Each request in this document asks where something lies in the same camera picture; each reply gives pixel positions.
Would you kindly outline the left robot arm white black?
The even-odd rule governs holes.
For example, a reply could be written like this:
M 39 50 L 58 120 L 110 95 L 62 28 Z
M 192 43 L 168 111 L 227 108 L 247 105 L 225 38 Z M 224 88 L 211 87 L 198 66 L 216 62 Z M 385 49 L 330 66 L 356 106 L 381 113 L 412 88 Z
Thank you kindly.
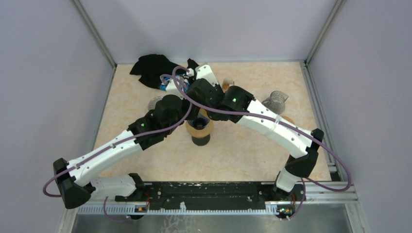
M 74 209 L 89 200 L 105 198 L 120 202 L 144 200 L 145 183 L 137 173 L 122 177 L 99 177 L 99 174 L 121 160 L 162 142 L 184 121 L 193 120 L 198 113 L 199 108 L 188 100 L 166 95 L 154 109 L 111 141 L 76 159 L 56 160 L 53 163 L 55 182 L 64 206 Z

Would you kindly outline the black cloth with flower print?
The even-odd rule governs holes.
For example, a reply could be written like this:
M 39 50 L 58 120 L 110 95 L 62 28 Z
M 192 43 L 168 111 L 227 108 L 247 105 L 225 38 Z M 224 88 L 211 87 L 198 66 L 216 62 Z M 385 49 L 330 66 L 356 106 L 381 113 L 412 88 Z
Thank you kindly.
M 171 62 L 164 55 L 149 54 L 139 58 L 130 75 L 140 76 L 139 81 L 146 87 L 165 91 L 166 86 L 160 80 L 160 76 L 172 75 L 172 70 L 177 66 L 178 64 Z

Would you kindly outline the orange coffee filter box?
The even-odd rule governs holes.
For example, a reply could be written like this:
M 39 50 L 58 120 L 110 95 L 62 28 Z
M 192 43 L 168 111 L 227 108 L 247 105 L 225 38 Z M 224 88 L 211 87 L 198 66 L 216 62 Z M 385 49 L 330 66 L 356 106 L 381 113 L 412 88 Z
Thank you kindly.
M 226 92 L 232 85 L 234 85 L 234 80 L 225 78 L 221 85 L 223 92 Z

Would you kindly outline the smoky glass pitcher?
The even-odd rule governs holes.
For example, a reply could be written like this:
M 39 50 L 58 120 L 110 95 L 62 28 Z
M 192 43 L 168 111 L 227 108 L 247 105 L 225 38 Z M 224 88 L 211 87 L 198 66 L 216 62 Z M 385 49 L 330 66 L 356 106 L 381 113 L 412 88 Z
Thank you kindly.
M 271 110 L 272 112 L 280 115 L 285 111 L 285 102 L 289 98 L 289 95 L 282 91 L 273 91 L 268 98 L 266 98 L 262 104 Z

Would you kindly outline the brown paper coffee filter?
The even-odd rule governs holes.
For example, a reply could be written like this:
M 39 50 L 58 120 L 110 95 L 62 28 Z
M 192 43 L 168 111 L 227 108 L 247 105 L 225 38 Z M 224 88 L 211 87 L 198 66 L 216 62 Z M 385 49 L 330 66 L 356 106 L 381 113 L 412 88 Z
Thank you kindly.
M 210 122 L 210 118 L 208 117 L 207 112 L 206 112 L 205 109 L 199 109 L 197 117 L 204 119 L 206 123 Z

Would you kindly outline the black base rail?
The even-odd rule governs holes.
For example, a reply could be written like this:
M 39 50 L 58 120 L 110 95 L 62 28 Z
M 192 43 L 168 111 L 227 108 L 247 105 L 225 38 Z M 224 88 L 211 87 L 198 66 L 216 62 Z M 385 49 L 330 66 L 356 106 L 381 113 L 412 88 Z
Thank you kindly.
M 153 182 L 145 186 L 149 210 L 263 210 L 267 201 L 291 201 L 263 182 Z

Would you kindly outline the ribbed glass dripper cone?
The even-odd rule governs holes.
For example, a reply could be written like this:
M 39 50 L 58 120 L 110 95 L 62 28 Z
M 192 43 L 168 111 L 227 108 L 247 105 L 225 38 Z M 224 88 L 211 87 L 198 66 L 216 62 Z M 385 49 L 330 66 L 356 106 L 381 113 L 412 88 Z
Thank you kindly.
M 210 123 L 207 117 L 198 117 L 194 120 L 188 120 L 188 124 L 196 130 L 204 129 Z

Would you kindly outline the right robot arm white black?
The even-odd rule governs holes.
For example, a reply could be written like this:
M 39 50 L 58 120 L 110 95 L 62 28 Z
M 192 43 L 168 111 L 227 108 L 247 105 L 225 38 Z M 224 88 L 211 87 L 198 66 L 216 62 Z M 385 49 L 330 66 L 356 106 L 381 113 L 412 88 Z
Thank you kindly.
M 289 158 L 274 185 L 274 195 L 279 200 L 291 196 L 295 183 L 313 171 L 320 147 L 313 139 L 323 140 L 321 129 L 308 131 L 295 126 L 239 86 L 231 86 L 223 92 L 219 85 L 213 86 L 207 80 L 199 79 L 189 86 L 186 95 L 205 109 L 210 119 L 230 120 L 246 126 L 288 151 Z

